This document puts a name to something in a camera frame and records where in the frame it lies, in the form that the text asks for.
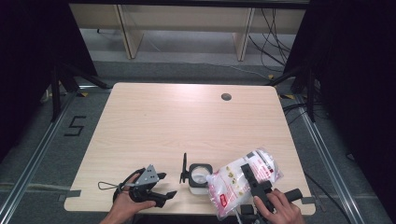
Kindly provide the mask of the clear jar with black lid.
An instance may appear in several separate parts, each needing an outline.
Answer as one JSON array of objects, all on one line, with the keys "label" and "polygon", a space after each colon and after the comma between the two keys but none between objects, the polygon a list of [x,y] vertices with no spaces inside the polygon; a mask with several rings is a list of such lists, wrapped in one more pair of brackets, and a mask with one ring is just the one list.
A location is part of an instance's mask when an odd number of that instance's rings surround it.
[{"label": "clear jar with black lid", "polygon": [[208,163],[192,163],[187,166],[187,154],[183,154],[182,169],[179,182],[188,183],[189,190],[193,195],[205,195],[208,193],[206,178],[213,174],[213,167]]}]

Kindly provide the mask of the person's left hand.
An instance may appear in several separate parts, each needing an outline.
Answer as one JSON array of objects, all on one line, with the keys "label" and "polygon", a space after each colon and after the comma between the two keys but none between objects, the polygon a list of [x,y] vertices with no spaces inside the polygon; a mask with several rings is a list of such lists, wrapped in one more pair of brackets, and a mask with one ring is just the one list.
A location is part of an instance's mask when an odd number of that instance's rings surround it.
[{"label": "person's left hand", "polygon": [[129,196],[129,186],[124,186],[110,211],[99,224],[124,224],[131,220],[139,211],[149,209],[155,205],[156,203],[154,201],[134,202]]}]

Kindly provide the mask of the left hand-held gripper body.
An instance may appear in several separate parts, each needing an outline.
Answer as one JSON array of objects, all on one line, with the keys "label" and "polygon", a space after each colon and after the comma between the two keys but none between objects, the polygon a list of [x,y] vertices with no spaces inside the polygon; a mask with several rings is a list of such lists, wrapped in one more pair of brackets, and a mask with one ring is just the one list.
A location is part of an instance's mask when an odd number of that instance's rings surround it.
[{"label": "left hand-held gripper body", "polygon": [[145,201],[154,201],[156,207],[162,208],[166,200],[162,199],[160,193],[154,192],[152,189],[161,180],[157,176],[157,172],[152,164],[147,168],[138,171],[139,176],[129,186],[129,196],[136,203]]}]

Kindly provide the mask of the person's right hand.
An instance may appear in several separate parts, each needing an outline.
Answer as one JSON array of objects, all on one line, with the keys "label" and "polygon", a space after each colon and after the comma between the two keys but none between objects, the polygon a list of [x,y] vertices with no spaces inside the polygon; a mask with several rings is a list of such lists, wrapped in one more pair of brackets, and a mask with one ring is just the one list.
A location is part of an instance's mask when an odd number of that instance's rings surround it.
[{"label": "person's right hand", "polygon": [[275,207],[275,212],[268,210],[258,196],[253,197],[253,202],[260,214],[272,224],[305,224],[301,209],[290,203],[282,191],[274,189],[267,193],[267,198]]}]

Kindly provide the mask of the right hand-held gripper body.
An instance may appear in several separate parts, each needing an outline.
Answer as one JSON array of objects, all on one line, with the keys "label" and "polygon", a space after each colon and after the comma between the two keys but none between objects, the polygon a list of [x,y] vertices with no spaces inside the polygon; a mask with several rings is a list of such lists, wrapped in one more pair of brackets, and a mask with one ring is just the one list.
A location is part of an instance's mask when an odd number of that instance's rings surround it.
[{"label": "right hand-held gripper body", "polygon": [[[258,196],[263,201],[264,205],[267,207],[268,210],[270,210],[271,212],[275,212],[275,207],[267,198],[267,193],[273,191],[270,181],[265,181],[259,184],[257,188],[253,188],[252,190],[253,197]],[[293,201],[303,198],[302,193],[298,189],[293,189],[284,194],[286,195],[287,200],[290,203],[293,203]],[[242,204],[240,209],[241,212],[236,213],[239,224],[272,224],[260,214],[255,204]]]}]

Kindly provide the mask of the black metal stand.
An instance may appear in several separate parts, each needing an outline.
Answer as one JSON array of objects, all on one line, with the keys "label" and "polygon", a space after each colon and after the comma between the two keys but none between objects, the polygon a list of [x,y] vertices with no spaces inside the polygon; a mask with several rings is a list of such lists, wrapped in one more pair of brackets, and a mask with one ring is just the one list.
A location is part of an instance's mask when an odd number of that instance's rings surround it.
[{"label": "black metal stand", "polygon": [[314,116],[314,99],[315,99],[315,76],[312,69],[308,65],[298,65],[290,70],[284,70],[280,77],[271,79],[268,86],[276,86],[281,82],[293,77],[294,80],[291,84],[290,90],[294,94],[301,94],[306,91],[305,106],[307,115],[312,122],[315,122]]},{"label": "black metal stand", "polygon": [[55,121],[61,114],[61,94],[60,85],[63,85],[67,92],[77,93],[79,85],[75,80],[75,76],[82,77],[83,79],[91,82],[94,86],[101,89],[111,89],[111,86],[98,78],[85,73],[81,69],[68,63],[56,63],[51,70],[50,86],[52,90],[52,118]]}]

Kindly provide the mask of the red and white pouch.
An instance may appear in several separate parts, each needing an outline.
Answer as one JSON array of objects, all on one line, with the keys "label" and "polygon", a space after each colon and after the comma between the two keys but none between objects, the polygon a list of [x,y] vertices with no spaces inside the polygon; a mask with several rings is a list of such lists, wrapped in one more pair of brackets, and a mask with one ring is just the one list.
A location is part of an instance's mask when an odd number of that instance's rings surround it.
[{"label": "red and white pouch", "polygon": [[246,203],[252,196],[251,187],[241,170],[241,166],[246,163],[259,184],[265,181],[275,184],[283,176],[273,156],[263,147],[220,167],[206,178],[209,198],[217,209],[219,220],[226,218],[238,205]]}]

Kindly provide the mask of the black curtain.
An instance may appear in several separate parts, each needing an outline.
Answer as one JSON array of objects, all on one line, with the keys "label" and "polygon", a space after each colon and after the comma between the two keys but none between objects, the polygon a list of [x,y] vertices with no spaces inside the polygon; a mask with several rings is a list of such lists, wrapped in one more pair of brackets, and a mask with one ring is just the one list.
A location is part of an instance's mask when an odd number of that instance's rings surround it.
[{"label": "black curtain", "polygon": [[62,65],[96,74],[69,0],[0,0],[0,162]]},{"label": "black curtain", "polygon": [[396,224],[396,0],[303,0],[286,68],[305,67]]}]

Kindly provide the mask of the aluminium floor rail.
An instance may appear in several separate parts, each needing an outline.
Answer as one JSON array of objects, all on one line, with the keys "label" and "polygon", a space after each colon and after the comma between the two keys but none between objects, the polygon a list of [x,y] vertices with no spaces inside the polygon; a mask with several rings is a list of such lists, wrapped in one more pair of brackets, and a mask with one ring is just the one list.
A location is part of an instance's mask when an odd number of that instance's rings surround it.
[{"label": "aluminium floor rail", "polygon": [[104,212],[71,212],[58,202],[71,190],[109,90],[89,87],[87,97],[66,94],[60,116],[51,103],[38,108],[21,141],[0,163],[0,224],[97,224]]},{"label": "aluminium floor rail", "polygon": [[324,167],[332,181],[340,202],[343,205],[346,216],[349,218],[351,224],[365,224],[364,218],[361,215],[360,209],[353,198],[346,182],[340,174],[334,159],[332,158],[329,149],[327,148],[316,123],[308,115],[307,109],[300,108],[304,124],[314,141],[318,154],[324,164]]}]

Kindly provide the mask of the light wooden desk frame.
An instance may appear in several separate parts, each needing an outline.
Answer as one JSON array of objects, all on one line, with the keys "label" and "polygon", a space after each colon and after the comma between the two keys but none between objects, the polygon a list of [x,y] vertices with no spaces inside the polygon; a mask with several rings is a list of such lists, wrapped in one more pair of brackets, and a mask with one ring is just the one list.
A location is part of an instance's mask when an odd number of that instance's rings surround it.
[{"label": "light wooden desk frame", "polygon": [[295,35],[302,23],[303,9],[242,7],[172,7],[71,3],[70,9],[80,28],[116,29],[126,51],[133,59],[148,30],[224,32],[233,35],[238,61],[245,58],[248,35],[270,31],[267,22],[275,20],[272,30]]}]

